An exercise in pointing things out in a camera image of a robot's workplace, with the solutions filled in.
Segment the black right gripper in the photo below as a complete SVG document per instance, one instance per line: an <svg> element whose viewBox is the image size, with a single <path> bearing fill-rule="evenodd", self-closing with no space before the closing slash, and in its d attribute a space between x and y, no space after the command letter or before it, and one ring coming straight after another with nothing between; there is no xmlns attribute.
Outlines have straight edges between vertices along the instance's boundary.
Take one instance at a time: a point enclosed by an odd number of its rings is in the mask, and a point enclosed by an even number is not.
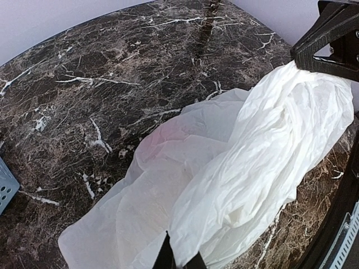
<svg viewBox="0 0 359 269"><path fill-rule="evenodd" d="M358 0L318 1L319 17L292 47L297 68L358 81Z"/></svg>

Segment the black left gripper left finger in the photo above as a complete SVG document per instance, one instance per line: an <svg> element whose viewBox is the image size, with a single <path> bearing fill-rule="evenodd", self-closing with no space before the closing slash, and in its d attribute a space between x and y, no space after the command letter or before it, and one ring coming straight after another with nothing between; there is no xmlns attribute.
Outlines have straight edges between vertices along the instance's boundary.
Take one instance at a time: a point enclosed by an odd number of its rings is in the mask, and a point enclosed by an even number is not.
<svg viewBox="0 0 359 269"><path fill-rule="evenodd" d="M170 245L170 236L166 232L163 244L153 265L153 269L176 269L173 251Z"/></svg>

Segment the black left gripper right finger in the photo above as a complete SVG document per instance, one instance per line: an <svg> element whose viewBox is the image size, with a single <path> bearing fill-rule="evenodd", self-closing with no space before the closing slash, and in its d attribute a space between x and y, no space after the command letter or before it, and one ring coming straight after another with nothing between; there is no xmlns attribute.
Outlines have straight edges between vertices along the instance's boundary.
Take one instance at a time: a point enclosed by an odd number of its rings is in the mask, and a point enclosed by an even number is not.
<svg viewBox="0 0 359 269"><path fill-rule="evenodd" d="M207 269L206 264L198 252L190 261L188 261L184 267L184 269Z"/></svg>

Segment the white plastic bag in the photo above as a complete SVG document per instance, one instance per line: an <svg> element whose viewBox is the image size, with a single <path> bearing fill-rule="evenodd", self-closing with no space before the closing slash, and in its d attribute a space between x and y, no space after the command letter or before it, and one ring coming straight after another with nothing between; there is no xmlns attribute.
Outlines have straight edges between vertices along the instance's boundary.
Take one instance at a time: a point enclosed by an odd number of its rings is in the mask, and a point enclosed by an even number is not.
<svg viewBox="0 0 359 269"><path fill-rule="evenodd" d="M69 268L221 268L296 198L353 122L348 80L280 66L251 90L188 105L146 136L123 179L59 237Z"/></svg>

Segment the light blue plastic basket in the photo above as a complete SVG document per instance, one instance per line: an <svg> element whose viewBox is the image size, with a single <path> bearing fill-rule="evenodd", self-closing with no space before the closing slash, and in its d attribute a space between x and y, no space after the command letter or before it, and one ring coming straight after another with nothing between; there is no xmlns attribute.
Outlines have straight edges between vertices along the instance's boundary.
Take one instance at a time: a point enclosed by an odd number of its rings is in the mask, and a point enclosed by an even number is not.
<svg viewBox="0 0 359 269"><path fill-rule="evenodd" d="M19 182L2 158L0 158L0 188L0 214L2 214L20 188Z"/></svg>

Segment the black front rail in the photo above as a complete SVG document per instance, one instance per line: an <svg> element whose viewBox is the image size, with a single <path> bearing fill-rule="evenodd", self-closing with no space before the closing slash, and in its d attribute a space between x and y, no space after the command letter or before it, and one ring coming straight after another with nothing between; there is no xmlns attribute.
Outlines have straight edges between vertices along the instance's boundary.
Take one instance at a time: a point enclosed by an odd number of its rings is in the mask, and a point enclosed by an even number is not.
<svg viewBox="0 0 359 269"><path fill-rule="evenodd" d="M296 268L320 268L334 242L345 214L351 213L355 203L358 202L358 117L356 115L354 122L348 128L348 134L353 138L353 145L338 190L319 230Z"/></svg>

